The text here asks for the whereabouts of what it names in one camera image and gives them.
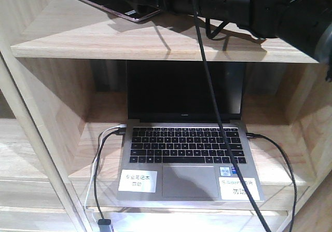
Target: black cable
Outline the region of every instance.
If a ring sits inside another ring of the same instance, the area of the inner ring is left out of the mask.
[[[100,205],[99,205],[99,202],[98,202],[98,197],[97,197],[97,175],[98,175],[98,168],[99,168],[99,162],[100,162],[100,155],[102,153],[102,149],[103,149],[103,146],[105,144],[105,141],[107,140],[107,138],[109,136],[111,136],[112,134],[117,134],[119,135],[119,130],[116,130],[116,131],[113,131],[113,132],[110,132],[108,135],[106,135],[104,138],[103,138],[103,141],[102,141],[102,144],[100,146],[100,149],[98,150],[97,152],[97,160],[96,160],[96,165],[95,165],[95,170],[94,170],[94,175],[93,175],[93,188],[94,188],[94,199],[95,199],[95,203],[97,205],[97,208],[99,210],[99,213],[100,213],[100,216],[102,217],[102,219],[104,219],[104,215],[103,215],[103,212],[102,210],[100,209]]]
[[[238,166],[238,164],[237,164],[237,162],[234,158],[232,150],[231,150],[231,148],[229,146],[229,143],[227,141],[227,137],[226,137],[226,134],[225,134],[225,131],[224,131],[224,128],[223,128],[223,123],[222,123],[220,113],[219,113],[219,110],[218,110],[218,106],[217,106],[217,102],[216,102],[216,99],[215,99],[215,94],[214,94],[214,90],[213,90],[213,86],[212,86],[212,80],[211,80],[211,76],[210,76],[208,62],[206,61],[205,52],[204,52],[204,48],[203,48],[202,37],[201,37],[200,30],[199,30],[199,24],[198,24],[198,9],[199,8],[197,6],[197,3],[198,3],[197,0],[192,0],[195,28],[196,28],[196,32],[197,32],[197,38],[198,38],[198,43],[199,43],[199,47],[200,47],[200,50],[201,50],[201,55],[202,55],[202,60],[203,60],[203,64],[204,64],[205,74],[206,74],[207,81],[208,81],[208,84],[209,84],[210,95],[211,95],[211,99],[212,99],[212,102],[213,102],[213,108],[214,108],[214,112],[215,112],[215,115],[216,115],[216,118],[217,118],[219,129],[220,129],[220,132],[222,133],[222,137],[224,138],[225,145],[226,145],[226,148],[227,148],[227,152],[229,153],[229,156],[230,156],[230,161],[231,161],[231,163],[233,164],[233,166],[236,170],[236,173],[239,177],[239,180],[242,184],[242,187],[243,187],[245,193],[248,196],[248,199],[249,199],[251,205],[253,206],[253,208],[254,208],[260,222],[262,223],[265,231],[266,232],[271,232],[271,229],[269,228],[268,224],[266,223],[263,215],[261,214],[254,198],[252,197],[252,195],[251,195],[251,193],[250,193],[250,191],[249,191],[249,189],[248,189],[248,187],[247,187],[247,185],[246,185],[246,183],[243,179],[240,168],[239,168],[239,166]]]
[[[216,35],[219,34],[220,31],[222,31],[223,28],[225,28],[226,25],[228,25],[228,21],[222,22],[213,32],[211,32],[211,25],[210,25],[210,19],[205,19],[205,34],[209,39],[214,39]]]
[[[295,209],[296,209],[296,201],[297,201],[297,186],[296,186],[294,172],[293,172],[293,169],[292,169],[291,162],[289,161],[288,156],[284,152],[284,150],[275,141],[273,141],[270,138],[268,138],[264,135],[261,135],[261,134],[255,134],[255,133],[248,132],[248,133],[246,133],[246,135],[249,139],[262,138],[262,139],[265,139],[265,140],[271,142],[273,145],[276,146],[276,148],[278,148],[279,152],[281,153],[281,155],[283,156],[283,158],[284,158],[284,160],[287,164],[287,167],[288,167],[288,170],[289,170],[289,173],[290,173],[290,178],[292,179],[292,183],[293,183],[293,187],[294,187],[294,201],[293,201],[293,208],[292,208],[292,220],[290,221],[290,224],[289,224],[289,232],[291,232],[292,229],[293,229],[293,224],[294,224],[294,219],[295,219]]]

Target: laptop screen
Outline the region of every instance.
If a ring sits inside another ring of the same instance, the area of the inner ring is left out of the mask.
[[[222,120],[241,118],[245,63],[209,62]],[[127,61],[128,118],[216,122],[201,61]]]

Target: cable connector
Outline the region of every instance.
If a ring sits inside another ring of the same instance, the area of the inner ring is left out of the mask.
[[[100,232],[114,232],[110,219],[99,219],[98,227]]]
[[[114,132],[115,135],[125,135],[125,133],[126,133],[126,127],[121,127]]]
[[[252,132],[246,132],[245,135],[247,136],[248,139],[256,139],[259,137],[257,134]]]

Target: power cord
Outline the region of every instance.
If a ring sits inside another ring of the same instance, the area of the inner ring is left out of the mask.
[[[198,7],[198,3],[199,3],[198,0],[192,0],[193,19],[194,19],[194,22],[195,22],[195,28],[196,28],[198,43],[199,43],[199,47],[200,47],[200,51],[201,51],[202,61],[203,61],[203,64],[204,64],[205,74],[206,74],[207,82],[208,82],[208,85],[209,85],[210,96],[211,96],[211,99],[212,99],[212,102],[213,102],[213,109],[214,109],[214,113],[216,115],[217,123],[218,123],[219,129],[220,129],[220,132],[222,134],[222,137],[224,138],[226,149],[227,149],[227,152],[228,152],[229,157],[230,157],[230,161],[231,161],[231,163],[233,164],[233,166],[236,170],[236,173],[239,177],[241,185],[242,185],[245,193],[247,194],[248,199],[249,199],[251,205],[253,206],[253,208],[254,208],[260,222],[262,223],[262,226],[264,227],[265,231],[266,232],[271,232],[271,229],[269,228],[267,222],[265,221],[262,213],[260,212],[260,210],[258,208],[257,203],[255,202],[254,198],[252,197],[252,195],[251,195],[251,193],[250,193],[250,191],[249,191],[249,189],[248,189],[248,187],[247,187],[247,185],[246,185],[246,183],[243,179],[240,168],[239,168],[239,166],[238,166],[238,164],[237,164],[237,162],[234,158],[232,150],[231,150],[231,148],[229,146],[229,143],[226,139],[227,137],[226,137],[226,133],[224,131],[222,120],[221,120],[220,113],[219,113],[219,110],[218,110],[218,106],[217,106],[217,102],[216,102],[216,98],[215,98],[215,94],[214,94],[214,90],[213,90],[212,80],[211,80],[211,76],[210,76],[210,71],[209,71],[209,67],[208,67],[208,62],[207,62],[206,57],[205,57],[203,41],[202,41],[201,33],[200,33],[200,30],[199,30],[199,23],[198,23],[199,22],[199,19],[198,19],[199,7]]]
[[[96,165],[95,165],[95,170],[94,170],[94,175],[93,175],[93,187],[94,187],[94,199],[95,203],[97,205],[98,211],[100,213],[101,219],[98,220],[98,226],[100,232],[113,232],[113,226],[112,226],[112,221],[111,219],[105,219],[104,214],[100,208],[99,202],[98,202],[98,197],[97,197],[97,175],[98,175],[98,168],[99,168],[99,162],[100,162],[100,155],[102,153],[103,146],[105,144],[105,141],[107,140],[108,137],[110,137],[112,134],[115,135],[124,135],[126,132],[125,128],[119,128],[116,131],[110,132],[108,135],[106,135],[104,138],[102,138],[102,143],[100,145],[100,149],[98,151],[97,157],[96,157]]]
[[[289,170],[289,173],[290,173],[290,178],[292,179],[292,183],[293,183],[293,187],[294,187],[294,201],[293,201],[293,208],[292,208],[292,219],[291,219],[290,224],[289,224],[289,232],[291,232],[293,230],[293,224],[294,224],[294,219],[295,219],[296,201],[297,201],[297,186],[296,186],[294,172],[293,172],[293,169],[292,169],[291,162],[289,161],[286,152],[284,152],[284,150],[275,141],[271,140],[270,138],[268,138],[264,135],[261,135],[261,134],[255,134],[255,133],[251,133],[251,132],[247,132],[246,136],[247,136],[248,139],[261,138],[261,139],[265,139],[265,140],[271,142],[279,150],[279,152],[281,153],[281,155],[283,156],[283,158],[284,158],[284,160],[287,164],[287,167],[288,167],[288,170]]]

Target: smartphone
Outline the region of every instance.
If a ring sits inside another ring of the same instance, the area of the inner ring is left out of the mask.
[[[140,22],[152,17],[160,12],[160,10],[149,7],[144,14],[137,13],[130,4],[124,0],[80,0],[93,7],[103,11],[112,13],[119,17],[125,18],[132,22]]]

